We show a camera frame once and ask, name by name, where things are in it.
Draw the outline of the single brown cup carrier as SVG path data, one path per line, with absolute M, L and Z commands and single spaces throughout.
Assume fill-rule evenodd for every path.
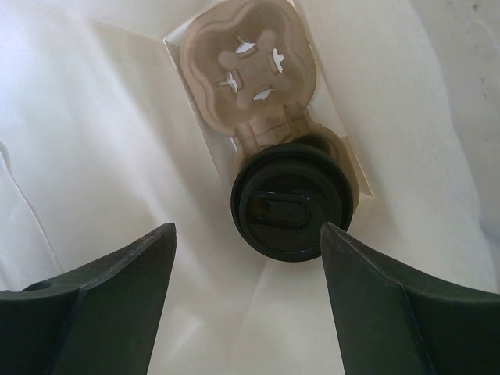
M 273 145 L 324 141 L 353 197 L 360 188 L 343 140 L 316 123 L 308 106 L 316 60 L 288 1 L 225 1 L 195 18 L 184 34 L 180 67 L 202 118 L 236 146 L 232 175 Z

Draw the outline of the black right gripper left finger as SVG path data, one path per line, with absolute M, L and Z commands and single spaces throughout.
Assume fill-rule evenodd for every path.
M 146 374 L 177 247 L 166 223 L 93 262 L 1 293 L 3 374 Z

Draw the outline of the black cup lid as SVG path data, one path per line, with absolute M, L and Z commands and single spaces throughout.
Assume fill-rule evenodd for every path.
M 350 183 L 337 162 L 312 145 L 274 145 L 253 155 L 230 196 L 239 234 L 260 254 L 300 263 L 321 255 L 320 230 L 347 230 L 355 211 Z

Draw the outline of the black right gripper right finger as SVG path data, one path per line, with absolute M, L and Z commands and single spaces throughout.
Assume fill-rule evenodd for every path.
M 346 374 L 497 374 L 499 296 L 433 277 L 332 223 L 321 254 Z

